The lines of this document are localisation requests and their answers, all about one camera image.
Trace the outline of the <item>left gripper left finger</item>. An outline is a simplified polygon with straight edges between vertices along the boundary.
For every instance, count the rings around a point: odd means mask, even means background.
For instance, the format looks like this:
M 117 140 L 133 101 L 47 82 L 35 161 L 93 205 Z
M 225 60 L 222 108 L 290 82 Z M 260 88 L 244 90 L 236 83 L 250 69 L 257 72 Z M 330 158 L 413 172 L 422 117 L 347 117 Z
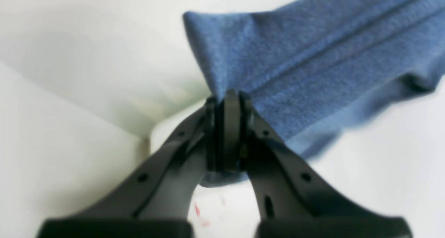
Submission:
M 48 219 L 39 238 L 193 238 L 187 216 L 196 185 L 207 173 L 216 100 L 187 117 L 165 143 L 98 203 Z

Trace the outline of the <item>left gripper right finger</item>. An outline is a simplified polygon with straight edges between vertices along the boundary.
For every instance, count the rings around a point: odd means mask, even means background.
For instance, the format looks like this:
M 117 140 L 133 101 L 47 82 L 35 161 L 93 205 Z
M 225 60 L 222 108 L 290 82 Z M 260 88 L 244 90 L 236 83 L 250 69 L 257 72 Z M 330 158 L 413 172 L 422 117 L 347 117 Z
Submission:
M 245 93 L 222 102 L 222 168 L 245 172 L 260 212 L 256 238 L 411 238 L 401 217 L 349 200 L 294 154 Z

